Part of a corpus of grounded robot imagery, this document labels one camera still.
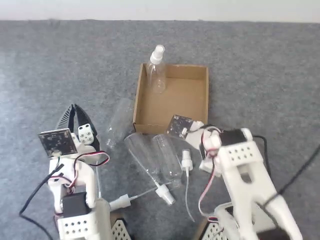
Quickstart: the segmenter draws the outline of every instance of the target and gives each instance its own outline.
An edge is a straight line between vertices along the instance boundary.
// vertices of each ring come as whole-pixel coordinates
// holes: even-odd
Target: white spray nozzle
[[[186,171],[186,172],[189,172],[194,168],[192,165],[192,160],[191,160],[189,149],[182,150],[181,168],[183,171]]]
[[[155,65],[160,64],[164,56],[164,52],[165,47],[163,45],[157,45],[150,56],[150,62]]]
[[[168,205],[172,205],[172,204],[174,204],[176,202],[176,200],[171,195],[171,193],[169,192],[169,189],[167,188],[167,186],[165,184],[162,184],[160,187],[158,187],[158,189],[155,190],[155,192],[156,192],[156,194],[158,194],[158,196],[160,198],[165,200],[165,202]]]
[[[128,194],[122,195],[121,197],[117,198],[114,201],[111,201],[110,203],[110,212],[117,210],[117,209],[123,209],[126,207],[131,206],[130,198]]]

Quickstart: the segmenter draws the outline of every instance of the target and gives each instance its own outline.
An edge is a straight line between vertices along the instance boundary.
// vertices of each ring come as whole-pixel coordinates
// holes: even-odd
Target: red wire
[[[74,162],[73,162],[74,177],[76,177],[76,163],[81,157],[83,157],[83,156],[91,156],[91,155],[98,155],[98,154],[106,154],[107,158],[105,160],[103,160],[102,162],[98,163],[98,164],[89,164],[90,166],[99,167],[99,166],[102,166],[102,165],[106,164],[110,160],[108,153],[105,152],[105,151],[93,151],[93,152],[83,153],[83,154],[77,156],[75,158]]]

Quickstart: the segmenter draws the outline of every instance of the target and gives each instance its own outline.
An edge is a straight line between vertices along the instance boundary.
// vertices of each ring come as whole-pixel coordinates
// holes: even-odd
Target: brown cardboard
[[[146,63],[141,64],[133,125],[138,133],[162,134],[173,115],[208,122],[209,71],[200,65],[166,66],[166,89],[153,93],[147,86]]]

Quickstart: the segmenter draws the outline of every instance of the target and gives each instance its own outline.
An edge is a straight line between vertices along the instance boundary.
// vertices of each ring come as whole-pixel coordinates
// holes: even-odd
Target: wire
[[[27,209],[27,207],[29,206],[31,200],[34,198],[34,196],[37,194],[37,192],[39,191],[39,189],[51,178],[51,176],[53,174],[55,174],[56,172],[58,172],[60,169],[62,169],[64,167],[63,164],[58,165],[49,175],[47,175],[41,182],[40,184],[35,188],[35,190],[31,193],[31,195],[28,197],[28,199],[26,200],[25,204],[23,205],[23,207],[21,208],[21,210],[19,211],[19,217],[27,220],[28,222],[36,225],[38,228],[40,228],[48,237],[48,239],[53,240],[53,237],[50,235],[50,233],[45,229],[44,226],[42,226],[40,223],[36,222],[35,220],[23,215],[23,213],[25,212],[25,210]]]
[[[81,154],[81,155],[79,155],[79,156],[77,156],[75,158],[75,160],[73,162],[74,179],[72,180],[72,183],[68,186],[69,188],[73,187],[76,184],[76,181],[77,181],[77,177],[78,177],[78,173],[77,173],[78,171],[76,170],[77,161],[78,160],[81,161],[82,157],[95,156],[95,155],[101,155],[101,154],[106,155],[106,159],[105,160],[103,160],[102,162],[97,163],[97,164],[89,164],[90,166],[93,166],[93,167],[99,167],[99,166],[102,166],[102,165],[106,164],[110,160],[110,156],[105,151],[87,152],[87,153],[83,153],[83,154]]]
[[[262,139],[263,144],[264,144],[264,161],[265,161],[265,167],[266,171],[268,172],[271,180],[271,168],[270,168],[270,163],[269,163],[269,157],[268,157],[268,144],[267,144],[267,139],[264,136],[261,135],[253,135],[254,138]]]
[[[98,185],[98,198],[102,198],[102,193],[101,193],[101,182],[100,182],[100,174],[99,174],[99,168],[95,168],[95,174],[96,174],[96,182]]]
[[[209,216],[207,218],[207,220],[208,220],[209,223],[218,223],[219,224],[218,218],[215,217],[215,216]]]
[[[186,176],[186,186],[185,186],[185,207],[186,207],[186,211],[189,214],[189,217],[191,218],[192,222],[196,222],[194,217],[191,215],[190,209],[188,207],[188,187],[189,187],[189,176]]]
[[[211,175],[210,175],[210,178],[209,178],[209,182],[207,183],[207,185],[205,186],[204,188],[204,191],[203,193],[201,194],[200,198],[199,198],[199,201],[198,201],[198,209],[199,209],[199,212],[201,213],[202,216],[204,217],[211,217],[212,216],[212,213],[206,213],[206,212],[203,212],[201,210],[201,202],[202,200],[204,199],[204,197],[206,196],[208,190],[210,189],[211,185],[212,185],[212,182],[214,180],[214,177],[215,177],[215,168],[213,167],[212,168],[212,172],[211,172]]]
[[[222,130],[221,130],[220,128],[218,128],[218,127],[216,127],[215,125],[212,125],[212,124],[205,124],[205,125],[199,127],[199,128],[196,129],[196,130],[188,131],[188,133],[189,133],[189,134],[192,134],[192,133],[197,132],[197,131],[200,130],[200,129],[205,129],[205,130],[214,129],[214,130],[216,130],[217,132],[222,133]]]
[[[274,200],[279,195],[282,195],[288,187],[290,187],[297,179],[300,177],[300,175],[307,169],[307,167],[315,160],[316,156],[320,152],[320,144],[318,147],[314,150],[311,157],[300,167],[300,169],[295,173],[295,175],[274,195],[272,195],[265,203],[263,204],[263,207],[266,208],[267,205]]]

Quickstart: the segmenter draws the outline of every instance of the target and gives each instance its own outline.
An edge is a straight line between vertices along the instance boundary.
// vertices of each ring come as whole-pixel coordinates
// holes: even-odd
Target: black cable
[[[269,157],[268,157],[268,144],[267,144],[267,139],[264,136],[261,135],[253,135],[254,138],[262,139],[263,144],[264,144],[264,161],[265,161],[265,167],[266,171],[268,172],[271,180],[271,168],[270,168],[270,163],[269,163]]]
[[[40,228],[48,237],[48,239],[53,240],[53,237],[50,235],[50,233],[45,229],[44,226],[42,226],[40,223],[36,222],[35,220],[23,215],[24,211],[27,209],[28,205],[30,204],[31,200],[34,198],[34,196],[37,194],[37,192],[39,191],[39,189],[52,177],[53,174],[55,174],[56,172],[58,172],[60,169],[63,168],[63,164],[60,164],[59,166],[57,166],[48,176],[46,176],[42,182],[40,182],[40,184],[35,188],[35,190],[31,193],[31,195],[28,197],[28,199],[26,200],[24,206],[22,207],[22,209],[19,211],[19,217],[27,220],[28,222],[36,225],[38,228]]]
[[[267,201],[265,201],[265,203],[263,204],[263,207],[265,208],[272,200],[274,200],[279,195],[282,195],[288,189],[288,187],[290,187],[297,180],[297,178],[307,169],[307,167],[314,161],[314,159],[319,154],[319,152],[320,152],[320,144],[315,149],[311,157],[300,167],[300,169],[290,179],[290,181],[288,181],[277,193],[275,193]]]

